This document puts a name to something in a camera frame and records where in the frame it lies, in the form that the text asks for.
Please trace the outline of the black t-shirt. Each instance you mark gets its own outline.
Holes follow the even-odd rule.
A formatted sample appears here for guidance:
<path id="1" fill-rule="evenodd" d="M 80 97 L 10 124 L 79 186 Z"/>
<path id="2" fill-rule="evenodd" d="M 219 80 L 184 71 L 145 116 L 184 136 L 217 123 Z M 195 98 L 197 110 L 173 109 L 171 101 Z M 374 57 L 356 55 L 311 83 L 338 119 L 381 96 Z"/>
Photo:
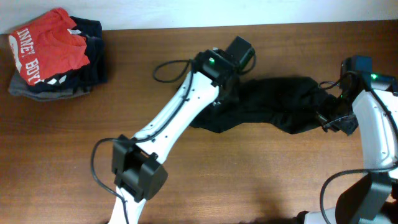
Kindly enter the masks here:
<path id="1" fill-rule="evenodd" d="M 310 77 L 266 78 L 239 85 L 239 101 L 207 106 L 191 127 L 222 133 L 243 123 L 269 123 L 289 134 L 323 129 L 331 94 Z"/>

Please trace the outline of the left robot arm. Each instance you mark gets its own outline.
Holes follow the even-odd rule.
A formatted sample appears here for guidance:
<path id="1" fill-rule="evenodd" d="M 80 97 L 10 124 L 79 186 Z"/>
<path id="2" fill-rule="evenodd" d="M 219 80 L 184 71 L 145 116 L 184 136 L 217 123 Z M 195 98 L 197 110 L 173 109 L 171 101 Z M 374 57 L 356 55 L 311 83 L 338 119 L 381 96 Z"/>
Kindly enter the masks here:
<path id="1" fill-rule="evenodd" d="M 112 139 L 116 201 L 110 223 L 139 221 L 146 202 L 167 180 L 163 164 L 176 141 L 200 112 L 230 94 L 249 61 L 256 61 L 253 51 L 221 49 L 183 60 L 185 66 L 178 75 L 183 82 L 159 114 L 133 137 Z"/>

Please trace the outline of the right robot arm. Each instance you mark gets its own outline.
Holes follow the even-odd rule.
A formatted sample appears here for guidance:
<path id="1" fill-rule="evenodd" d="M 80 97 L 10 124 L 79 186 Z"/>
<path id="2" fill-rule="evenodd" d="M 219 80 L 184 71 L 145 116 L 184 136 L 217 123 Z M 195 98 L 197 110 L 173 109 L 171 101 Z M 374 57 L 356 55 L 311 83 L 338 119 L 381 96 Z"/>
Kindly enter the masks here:
<path id="1" fill-rule="evenodd" d="M 358 122 L 363 169 L 345 170 L 329 177 L 320 192 L 320 209 L 302 212 L 300 223 L 397 223 L 397 82 L 371 72 L 346 72 L 339 79 L 339 99 L 350 106 L 348 117 Z M 362 174 L 345 190 L 335 207 L 323 203 L 329 183 L 341 176 Z"/>

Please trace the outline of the navy folded garment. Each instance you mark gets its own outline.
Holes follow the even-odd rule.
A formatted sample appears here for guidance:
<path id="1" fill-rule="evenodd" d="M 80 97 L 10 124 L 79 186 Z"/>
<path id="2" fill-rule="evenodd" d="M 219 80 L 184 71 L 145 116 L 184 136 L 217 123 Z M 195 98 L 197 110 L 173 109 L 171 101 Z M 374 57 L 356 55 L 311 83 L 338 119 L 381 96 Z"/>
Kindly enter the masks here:
<path id="1" fill-rule="evenodd" d="M 88 91 L 89 87 L 106 83 L 108 77 L 105 68 L 105 43 L 102 37 L 102 26 L 99 21 L 82 19 L 72 16 L 71 19 L 76 23 L 75 30 L 81 31 L 80 36 L 86 39 L 85 55 L 90 63 L 78 70 L 70 70 L 66 73 L 56 74 L 44 82 L 34 86 L 28 86 L 30 91 L 40 93 L 44 91 L 60 91 L 82 88 Z"/>

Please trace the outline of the red folded printed t-shirt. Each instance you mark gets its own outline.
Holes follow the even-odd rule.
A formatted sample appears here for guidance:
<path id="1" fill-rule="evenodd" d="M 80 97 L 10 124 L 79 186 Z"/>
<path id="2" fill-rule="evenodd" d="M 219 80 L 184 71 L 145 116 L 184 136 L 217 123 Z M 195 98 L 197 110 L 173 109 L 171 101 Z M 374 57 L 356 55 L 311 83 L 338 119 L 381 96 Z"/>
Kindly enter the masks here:
<path id="1" fill-rule="evenodd" d="M 8 36 L 16 68 L 28 85 L 90 63 L 86 40 L 74 27 L 68 12 L 55 8 Z"/>

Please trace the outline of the grey folded garment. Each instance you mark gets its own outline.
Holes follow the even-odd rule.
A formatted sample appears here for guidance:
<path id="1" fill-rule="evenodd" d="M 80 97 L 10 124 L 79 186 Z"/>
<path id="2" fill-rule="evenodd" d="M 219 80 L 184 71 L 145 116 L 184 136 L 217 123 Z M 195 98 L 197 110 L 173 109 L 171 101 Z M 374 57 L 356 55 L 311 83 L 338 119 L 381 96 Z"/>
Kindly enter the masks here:
<path id="1" fill-rule="evenodd" d="M 71 98 L 77 98 L 79 96 L 90 94 L 91 88 L 69 88 L 66 90 L 56 90 L 56 91 L 44 91 L 40 93 L 35 93 L 28 89 L 27 83 L 21 78 L 18 71 L 15 71 L 9 87 L 8 92 L 12 96 L 24 96 L 35 101 L 55 101 L 55 100 L 66 100 Z"/>

